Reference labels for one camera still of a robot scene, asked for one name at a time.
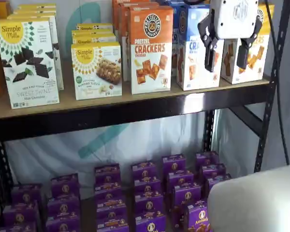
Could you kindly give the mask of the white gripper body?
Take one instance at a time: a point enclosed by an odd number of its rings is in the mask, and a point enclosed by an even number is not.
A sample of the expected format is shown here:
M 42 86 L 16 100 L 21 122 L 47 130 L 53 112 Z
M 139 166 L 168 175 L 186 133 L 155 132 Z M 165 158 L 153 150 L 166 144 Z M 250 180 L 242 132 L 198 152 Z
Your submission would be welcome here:
M 259 2 L 257 0 L 212 0 L 214 30 L 218 39 L 243 39 L 253 34 Z

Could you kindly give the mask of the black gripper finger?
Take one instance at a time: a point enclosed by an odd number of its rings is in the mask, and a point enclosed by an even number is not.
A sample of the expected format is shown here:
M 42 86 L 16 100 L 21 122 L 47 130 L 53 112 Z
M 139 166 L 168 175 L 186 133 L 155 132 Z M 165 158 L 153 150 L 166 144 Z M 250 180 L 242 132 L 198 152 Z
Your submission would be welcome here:
M 205 46 L 204 66 L 209 72 L 214 71 L 215 65 L 215 47 L 218 42 L 218 37 L 214 25 L 215 10 L 211 9 L 209 14 L 198 23 L 198 30 L 201 41 Z
M 238 57 L 237 57 L 236 64 L 239 68 L 243 70 L 245 70 L 247 67 L 249 49 L 252 47 L 252 44 L 255 42 L 258 36 L 258 33 L 260 32 L 261 27 L 262 27 L 262 22 L 258 14 L 256 14 L 256 20 L 252 25 L 254 26 L 254 30 L 251 36 L 248 38 L 240 39 L 241 45 L 239 46 L 239 49 L 238 49 Z

